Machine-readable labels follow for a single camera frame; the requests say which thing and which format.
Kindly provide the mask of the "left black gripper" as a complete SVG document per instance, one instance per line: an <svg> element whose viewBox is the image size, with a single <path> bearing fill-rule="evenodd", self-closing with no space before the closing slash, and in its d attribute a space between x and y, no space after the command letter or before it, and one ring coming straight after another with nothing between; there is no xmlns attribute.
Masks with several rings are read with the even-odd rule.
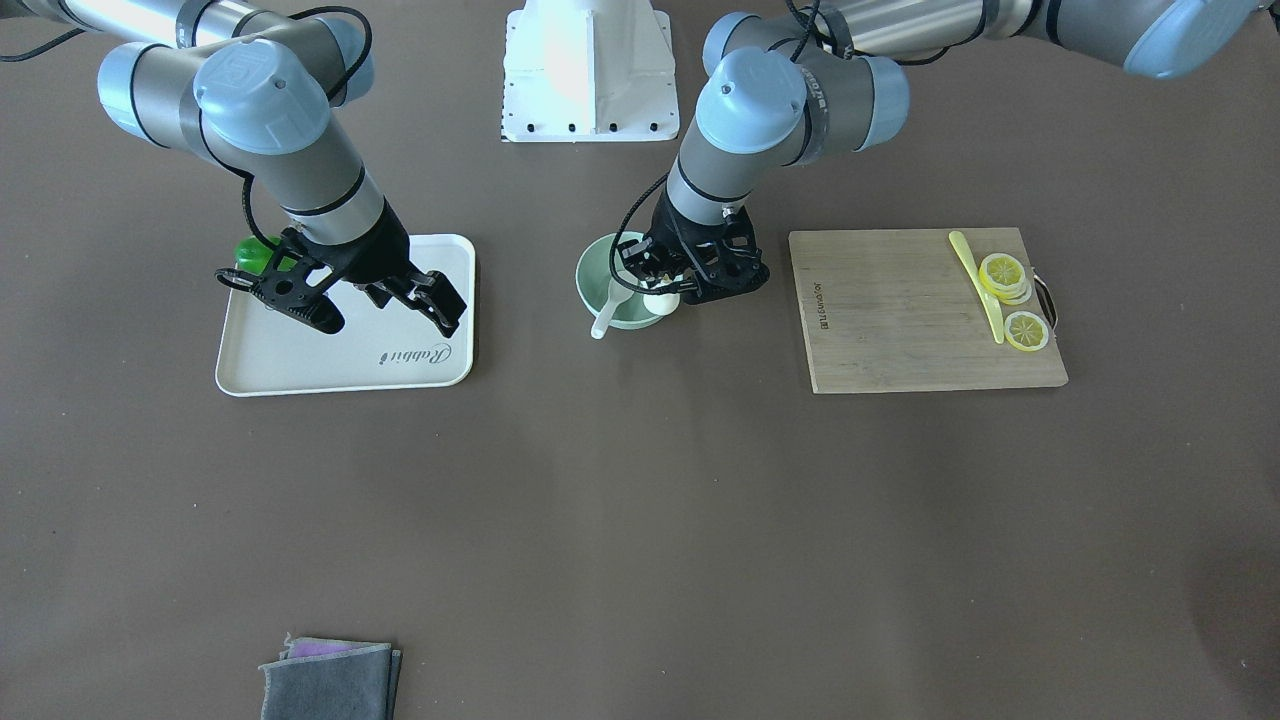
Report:
<svg viewBox="0 0 1280 720"><path fill-rule="evenodd" d="M681 215L667 192L645 240L614 245L614 274L637 291L681 295L686 304L750 293L771 278L746 208L704 225Z"/></svg>

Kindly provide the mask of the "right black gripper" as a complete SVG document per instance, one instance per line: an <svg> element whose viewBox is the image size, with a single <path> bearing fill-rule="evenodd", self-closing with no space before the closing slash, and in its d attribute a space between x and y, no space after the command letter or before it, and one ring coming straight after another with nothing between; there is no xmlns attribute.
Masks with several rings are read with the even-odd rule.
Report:
<svg viewBox="0 0 1280 720"><path fill-rule="evenodd" d="M315 243L291 227L269 251L261 272L223 268L215 277L325 334L335 334L346 323L326 295L340 281L365 292L379 309L397 299L425 315L445 338L457 332L467 309L447 275L416 272L410 261L410 237L389 205L369 232L348 243Z"/></svg>

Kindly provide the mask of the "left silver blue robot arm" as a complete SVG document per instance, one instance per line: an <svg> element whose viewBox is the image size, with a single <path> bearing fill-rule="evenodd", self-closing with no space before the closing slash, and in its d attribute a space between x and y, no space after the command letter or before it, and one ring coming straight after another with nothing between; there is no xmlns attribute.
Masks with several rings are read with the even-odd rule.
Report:
<svg viewBox="0 0 1280 720"><path fill-rule="evenodd" d="M1156 79L1203 65L1258 1L813 1L776 18L736 12L707 35L708 79L640 240L614 237L611 274L705 304L763 286L745 206L774 167L893 138L905 68L975 38L1030 37Z"/></svg>

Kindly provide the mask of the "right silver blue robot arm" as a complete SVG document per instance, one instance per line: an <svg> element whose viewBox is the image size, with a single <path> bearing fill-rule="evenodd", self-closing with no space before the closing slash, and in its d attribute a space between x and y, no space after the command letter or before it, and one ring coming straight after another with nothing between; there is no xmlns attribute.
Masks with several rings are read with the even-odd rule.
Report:
<svg viewBox="0 0 1280 720"><path fill-rule="evenodd" d="M244 1L5 1L72 35L122 38L97 73L105 113L154 146L265 187L291 223L260 270L218 279L326 334L344 319L328 290L344 281L375 306L421 313L444 337L467 307L440 272L410 260L410 237L334 109L372 85L372 31L349 6L283 15Z"/></svg>

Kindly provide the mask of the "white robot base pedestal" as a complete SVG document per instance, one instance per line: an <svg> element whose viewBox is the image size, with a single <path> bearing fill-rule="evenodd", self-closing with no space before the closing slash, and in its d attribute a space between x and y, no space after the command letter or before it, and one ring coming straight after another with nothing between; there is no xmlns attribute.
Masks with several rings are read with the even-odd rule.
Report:
<svg viewBox="0 0 1280 720"><path fill-rule="evenodd" d="M506 19L500 138L648 142L681 120L669 15L649 1L527 1Z"/></svg>

